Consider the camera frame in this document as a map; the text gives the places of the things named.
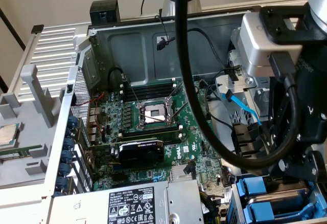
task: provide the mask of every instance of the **green motherboard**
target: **green motherboard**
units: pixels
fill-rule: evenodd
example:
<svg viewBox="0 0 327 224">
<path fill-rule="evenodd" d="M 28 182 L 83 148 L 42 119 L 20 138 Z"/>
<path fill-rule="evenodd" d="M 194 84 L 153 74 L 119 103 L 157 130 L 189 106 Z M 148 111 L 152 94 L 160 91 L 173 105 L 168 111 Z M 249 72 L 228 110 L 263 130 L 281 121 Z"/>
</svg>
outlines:
<svg viewBox="0 0 327 224">
<path fill-rule="evenodd" d="M 178 82 L 174 85 L 177 88 L 172 96 L 171 107 L 172 111 L 176 112 L 185 105 L 186 96 L 183 85 L 178 86 Z M 200 88 L 199 82 L 195 82 L 194 85 L 205 112 L 205 88 Z M 203 190 L 207 194 L 222 195 L 224 187 L 222 183 L 217 182 L 217 177 L 220 177 L 222 173 L 220 157 L 203 137 L 188 104 L 174 117 L 172 124 L 167 126 L 165 131 L 156 132 L 153 129 L 156 126 L 162 126 L 162 123 L 153 123 L 143 129 L 139 128 L 140 114 L 137 105 L 142 102 L 151 102 L 151 105 L 156 105 L 162 103 L 162 98 L 126 102 L 121 100 L 119 92 L 104 93 L 94 106 L 101 110 L 101 122 L 98 124 L 100 130 L 105 130 L 109 125 L 105 135 L 97 129 L 95 139 L 92 141 L 93 145 L 88 149 L 92 151 L 98 169 L 94 191 L 133 183 L 171 181 L 174 166 L 186 166 L 193 161 L 196 165 L 195 177 Z M 211 119 L 207 122 L 212 127 Z M 155 166 L 126 168 L 110 154 L 111 149 L 119 145 L 145 140 L 163 142 L 164 159 Z"/>
</svg>

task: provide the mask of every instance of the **warning label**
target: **warning label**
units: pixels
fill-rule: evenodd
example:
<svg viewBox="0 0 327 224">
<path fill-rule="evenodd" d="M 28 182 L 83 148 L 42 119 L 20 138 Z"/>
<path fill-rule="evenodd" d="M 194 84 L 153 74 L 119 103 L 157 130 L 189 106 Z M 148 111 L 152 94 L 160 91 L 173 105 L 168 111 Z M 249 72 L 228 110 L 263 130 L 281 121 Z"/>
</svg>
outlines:
<svg viewBox="0 0 327 224">
<path fill-rule="evenodd" d="M 155 224 L 154 187 L 110 193 L 108 224 Z"/>
</svg>

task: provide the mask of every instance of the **motherboard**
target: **motherboard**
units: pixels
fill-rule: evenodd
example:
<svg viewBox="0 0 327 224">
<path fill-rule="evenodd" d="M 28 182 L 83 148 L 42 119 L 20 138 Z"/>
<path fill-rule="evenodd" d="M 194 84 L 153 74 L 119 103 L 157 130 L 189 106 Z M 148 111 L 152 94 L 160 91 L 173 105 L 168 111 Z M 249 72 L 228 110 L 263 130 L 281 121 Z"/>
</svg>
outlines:
<svg viewBox="0 0 327 224">
<path fill-rule="evenodd" d="M 205 113 L 205 88 L 194 83 Z M 160 181 L 197 180 L 208 195 L 228 187 L 220 156 L 202 135 L 181 82 L 104 92 L 89 115 L 92 146 L 86 155 L 97 169 L 94 191 Z M 207 120 L 212 127 L 211 118 Z"/>
</svg>

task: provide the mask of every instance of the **power supply label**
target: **power supply label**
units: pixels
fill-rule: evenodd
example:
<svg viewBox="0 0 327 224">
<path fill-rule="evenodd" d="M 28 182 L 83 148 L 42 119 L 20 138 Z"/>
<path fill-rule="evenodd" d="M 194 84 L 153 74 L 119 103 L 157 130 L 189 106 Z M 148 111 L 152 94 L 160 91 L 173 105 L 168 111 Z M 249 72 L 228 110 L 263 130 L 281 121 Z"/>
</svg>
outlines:
<svg viewBox="0 0 327 224">
<path fill-rule="evenodd" d="M 154 187 L 110 193 L 108 224 L 155 224 Z"/>
</svg>

